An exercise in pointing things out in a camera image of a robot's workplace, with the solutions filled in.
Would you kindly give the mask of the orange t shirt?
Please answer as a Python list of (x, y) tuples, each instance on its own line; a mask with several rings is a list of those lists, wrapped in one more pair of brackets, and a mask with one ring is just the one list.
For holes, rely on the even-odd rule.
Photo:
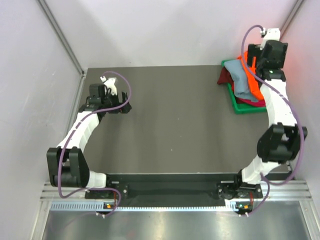
[(247, 84), (248, 84), (248, 88), (250, 90), (250, 93), (258, 101), (262, 101), (262, 100), (264, 100), (264, 97), (260, 91), (259, 84), (258, 84), (257, 80), (254, 78), (254, 76), (248, 71), (248, 69), (245, 67), (245, 64), (244, 64), (244, 61), (246, 62), (248, 60), (248, 52), (245, 51), (243, 55), (244, 55), (244, 57), (239, 56), (237, 59), (240, 60), (242, 67), (244, 69), (244, 72), (246, 74)]

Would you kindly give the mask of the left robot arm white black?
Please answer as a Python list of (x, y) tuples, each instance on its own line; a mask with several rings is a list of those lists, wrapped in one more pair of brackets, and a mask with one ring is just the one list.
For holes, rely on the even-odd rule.
[(109, 198), (114, 191), (105, 173), (89, 169), (84, 157), (85, 147), (106, 113), (127, 114), (132, 109), (128, 94), (121, 93), (119, 100), (116, 78), (89, 86), (89, 96), (79, 108), (76, 120), (66, 137), (46, 153), (49, 181), (53, 187), (96, 188), (102, 198)]

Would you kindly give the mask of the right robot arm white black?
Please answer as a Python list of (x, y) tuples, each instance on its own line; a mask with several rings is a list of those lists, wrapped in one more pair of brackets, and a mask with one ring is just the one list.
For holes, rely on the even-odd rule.
[(299, 165), (308, 135), (301, 126), (286, 92), (286, 77), (282, 70), (287, 53), (287, 43), (267, 40), (262, 45), (248, 46), (247, 64), (255, 57), (255, 78), (262, 84), (262, 93), (268, 114), (269, 127), (257, 142), (256, 157), (235, 177), (233, 192), (245, 198), (258, 188), (261, 180), (271, 170), (288, 161)]

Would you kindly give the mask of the grey blue t shirt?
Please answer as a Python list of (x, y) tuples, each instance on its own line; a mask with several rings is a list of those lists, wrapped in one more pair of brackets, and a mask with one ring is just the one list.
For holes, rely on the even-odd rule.
[(249, 89), (248, 77), (240, 59), (228, 60), (224, 67), (230, 73), (234, 83), (234, 94), (237, 98), (258, 102)]

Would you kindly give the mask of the magenta t shirt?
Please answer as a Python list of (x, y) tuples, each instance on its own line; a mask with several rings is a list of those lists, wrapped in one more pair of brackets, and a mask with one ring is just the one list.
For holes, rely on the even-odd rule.
[(232, 92), (238, 104), (247, 104), (255, 108), (262, 108), (266, 106), (264, 100), (257, 100), (251, 92), (236, 92), (235, 84), (231, 84)]

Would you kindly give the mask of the dark red t shirt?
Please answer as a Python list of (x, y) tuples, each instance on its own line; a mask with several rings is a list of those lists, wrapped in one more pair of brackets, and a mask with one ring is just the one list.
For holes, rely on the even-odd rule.
[(217, 84), (218, 85), (222, 85), (222, 84), (232, 85), (233, 83), (234, 83), (234, 81), (231, 77), (231, 74), (228, 72), (228, 70), (225, 67), (222, 67)]

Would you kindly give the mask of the green plastic bin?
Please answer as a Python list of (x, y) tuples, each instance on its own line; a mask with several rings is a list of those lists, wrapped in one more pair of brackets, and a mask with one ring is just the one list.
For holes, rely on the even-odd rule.
[[(226, 61), (230, 61), (230, 60), (234, 60), (234, 59), (223, 60), (221, 62), (221, 66), (224, 67), (224, 63)], [(266, 107), (253, 107), (253, 106), (250, 106), (245, 103), (237, 103), (236, 98), (234, 96), (234, 93), (232, 91), (232, 85), (230, 85), (228, 83), (222, 84), (222, 85), (226, 85), (226, 87), (227, 87), (227, 92), (228, 92), (229, 97), (231, 99), (231, 105), (232, 105), (233, 110), (236, 114), (253, 114), (253, 113), (263, 113), (263, 112), (267, 111)]]

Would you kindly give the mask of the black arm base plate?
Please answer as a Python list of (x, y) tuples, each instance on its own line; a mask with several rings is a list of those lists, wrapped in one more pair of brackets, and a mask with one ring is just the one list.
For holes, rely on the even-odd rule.
[(263, 198), (261, 186), (242, 183), (238, 173), (115, 173), (107, 183), (120, 192), (121, 207), (222, 207)]

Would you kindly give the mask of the aluminium frame rail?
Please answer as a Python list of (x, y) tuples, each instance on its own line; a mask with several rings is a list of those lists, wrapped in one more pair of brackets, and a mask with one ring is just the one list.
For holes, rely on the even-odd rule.
[[(181, 187), (182, 195), (191, 194), (209, 194), (210, 197), (213, 197), (214, 194), (222, 192), (222, 184), (220, 183), (216, 190), (213, 189), (212, 183), (197, 183), (200, 186), (191, 184), (191, 190), (187, 190), (184, 187)], [(117, 183), (116, 188), (121, 193), (122, 199), (132, 199), (134, 196), (166, 196), (174, 195), (177, 196), (178, 193), (178, 184), (173, 183), (172, 185), (166, 187), (164, 182), (152, 182), (152, 183), (143, 183), (143, 182), (134, 182), (134, 183)], [(101, 201), (104, 197), (99, 196), (102, 191), (94, 193), (92, 189), (78, 191), (71, 196), (67, 197), (66, 201), (82, 201), (93, 199), (95, 201)], [(310, 190), (306, 182), (302, 180), (293, 180), (288, 182), (285, 185), (268, 186), (266, 182), (262, 182), (257, 188), (256, 193), (254, 194), (254, 199), (261, 201), (265, 195), (268, 194), (266, 198), (268, 201), (302, 201), (310, 200), (312, 198)], [(46, 183), (42, 190), (40, 199), (42, 201), (63, 201), (64, 199), (60, 197), (58, 189)]]

